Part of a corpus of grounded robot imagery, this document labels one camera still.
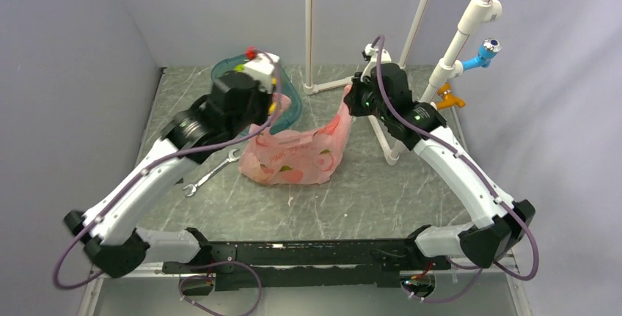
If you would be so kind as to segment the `pink plastic bag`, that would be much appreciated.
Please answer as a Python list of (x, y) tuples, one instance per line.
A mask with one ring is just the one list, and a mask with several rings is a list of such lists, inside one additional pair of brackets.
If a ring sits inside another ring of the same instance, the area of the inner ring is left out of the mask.
[(325, 183), (341, 164), (352, 121), (342, 102), (322, 127), (276, 134), (266, 128), (248, 141), (238, 171), (261, 185)]

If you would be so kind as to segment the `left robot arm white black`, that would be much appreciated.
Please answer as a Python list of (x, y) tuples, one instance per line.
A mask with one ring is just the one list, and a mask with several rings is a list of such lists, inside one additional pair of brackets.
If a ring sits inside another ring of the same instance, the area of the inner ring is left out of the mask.
[(142, 216), (175, 184), (215, 152), (244, 141), (250, 125), (259, 131), (274, 118), (282, 90), (279, 71), (229, 71), (211, 91), (178, 112), (131, 173), (86, 211), (72, 210), (65, 226), (100, 273), (120, 278), (150, 262), (177, 262), (205, 270), (212, 246), (195, 228), (179, 232), (142, 229)]

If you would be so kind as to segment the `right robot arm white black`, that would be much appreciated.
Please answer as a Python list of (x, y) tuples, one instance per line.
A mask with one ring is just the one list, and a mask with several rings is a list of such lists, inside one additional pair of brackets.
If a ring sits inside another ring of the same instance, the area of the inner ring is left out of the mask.
[(489, 268), (525, 235), (535, 208), (493, 183), (459, 144), (447, 120), (430, 103), (412, 99), (406, 72), (395, 63), (357, 72), (344, 102), (355, 117), (372, 116), (449, 185), (471, 218), (468, 224), (423, 227), (412, 234), (404, 258), (422, 268), (432, 257), (461, 256)]

